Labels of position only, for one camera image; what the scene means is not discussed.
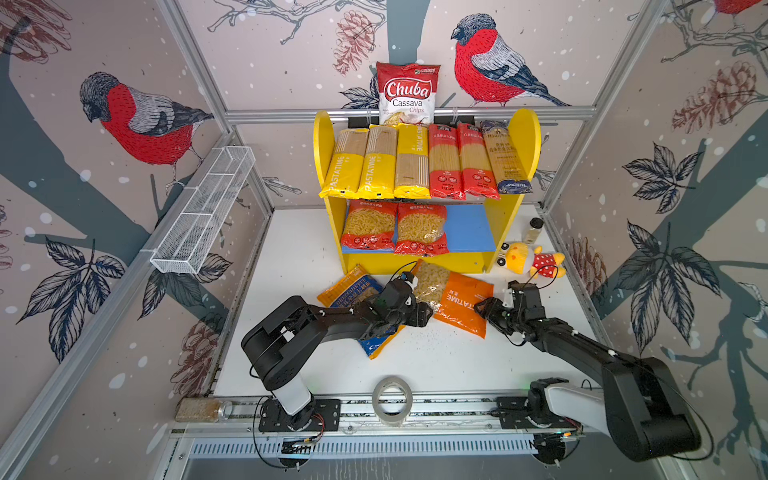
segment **white tabletop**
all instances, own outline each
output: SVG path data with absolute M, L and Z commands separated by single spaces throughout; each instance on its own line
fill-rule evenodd
M 520 241 L 535 216 L 533 206 L 523 205 L 509 241 Z M 545 253 L 554 251 L 546 232 L 536 244 L 544 247 Z M 216 396 L 266 394 L 261 381 L 249 376 L 250 362 L 240 348 L 243 336 L 289 296 L 298 294 L 308 303 L 318 304 L 317 295 L 343 276 L 326 211 L 275 211 L 253 275 L 216 384 Z M 493 283 L 496 296 L 501 296 L 507 282 L 528 279 L 499 266 L 490 273 L 472 276 Z M 376 278 L 382 285 L 389 279 Z M 548 282 L 538 281 L 540 286 Z M 565 320 L 594 338 L 567 278 L 556 279 L 542 290 L 541 301 L 547 316 Z M 370 393 L 379 380 L 391 375 L 403 378 L 413 392 L 451 393 L 527 389 L 531 381 L 550 376 L 577 384 L 587 378 L 564 360 L 531 345 L 510 345 L 492 326 L 481 339 L 436 320 L 421 329 L 406 327 L 374 360 L 368 359 L 352 339 L 322 343 L 301 375 L 310 390 L 320 395 Z

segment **mounting plate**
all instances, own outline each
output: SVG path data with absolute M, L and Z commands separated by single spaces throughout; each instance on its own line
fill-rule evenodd
M 339 414 L 341 412 L 341 400 L 322 399 L 315 401 L 315 413 L 319 413 L 326 423 L 326 432 L 339 431 Z M 285 410 L 280 408 L 280 404 L 275 399 L 268 399 L 261 407 L 261 417 L 259 420 L 259 432 L 295 432 L 288 428 L 290 424 L 289 416 Z M 322 428 L 320 420 L 312 417 L 310 423 L 301 432 L 319 432 Z

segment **red bird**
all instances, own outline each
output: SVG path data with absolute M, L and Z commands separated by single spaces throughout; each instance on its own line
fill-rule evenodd
M 174 180 L 166 186 L 166 192 L 175 184 L 183 185 L 176 180 L 176 162 L 187 150 L 194 152 L 195 130 L 214 117 L 198 108 L 184 107 L 165 95 L 145 94 L 103 71 L 85 79 L 80 87 L 80 101 L 88 120 L 101 120 L 104 128 L 136 160 L 173 165 Z
M 496 22 L 490 15 L 468 15 L 456 25 L 451 35 L 456 40 L 455 74 L 458 85 L 475 99 L 498 102 L 502 107 L 519 96 L 545 98 L 565 107 L 549 94 L 525 65 L 525 59 L 504 43 L 496 31 Z

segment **yellow pasta package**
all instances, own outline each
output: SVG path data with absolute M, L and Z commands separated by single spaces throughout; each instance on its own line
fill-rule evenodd
M 395 198 L 395 155 L 397 128 L 371 125 L 366 157 L 362 161 L 362 176 L 358 198 L 376 200 Z
M 333 158 L 328 166 L 326 182 L 320 191 L 320 198 L 328 195 L 357 198 L 362 173 L 362 156 L 366 154 L 367 142 L 367 128 L 342 130 L 339 141 L 333 149 Z
M 400 124 L 397 126 L 397 134 L 395 197 L 431 198 L 426 127 Z

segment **blue shelf board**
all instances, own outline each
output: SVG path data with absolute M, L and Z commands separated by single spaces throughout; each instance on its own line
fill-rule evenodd
M 445 205 L 448 219 L 445 221 L 445 235 L 448 236 L 448 250 L 451 253 L 495 252 L 491 226 L 481 204 Z M 358 250 L 341 246 L 342 253 L 392 253 L 392 249 Z

